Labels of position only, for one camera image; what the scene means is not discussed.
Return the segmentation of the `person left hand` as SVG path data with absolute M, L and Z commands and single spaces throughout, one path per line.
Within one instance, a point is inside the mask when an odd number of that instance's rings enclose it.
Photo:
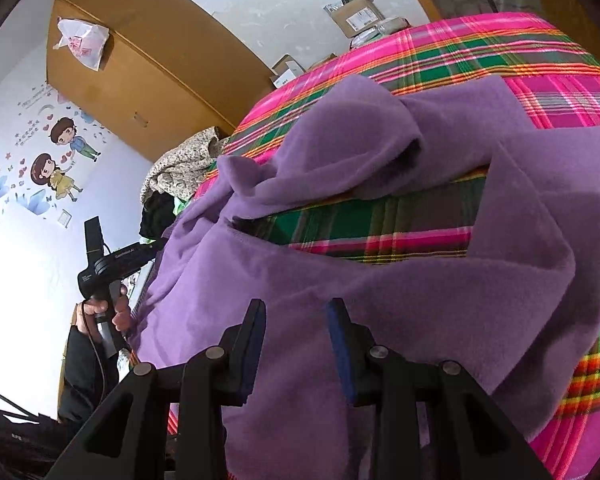
M 81 334 L 91 335 L 95 342 L 101 342 L 102 337 L 96 327 L 95 316 L 110 312 L 112 312 L 111 323 L 114 328 L 119 333 L 126 333 L 132 326 L 132 315 L 124 285 L 120 287 L 120 295 L 112 307 L 106 300 L 90 299 L 79 302 L 74 311 L 76 316 L 74 325 Z

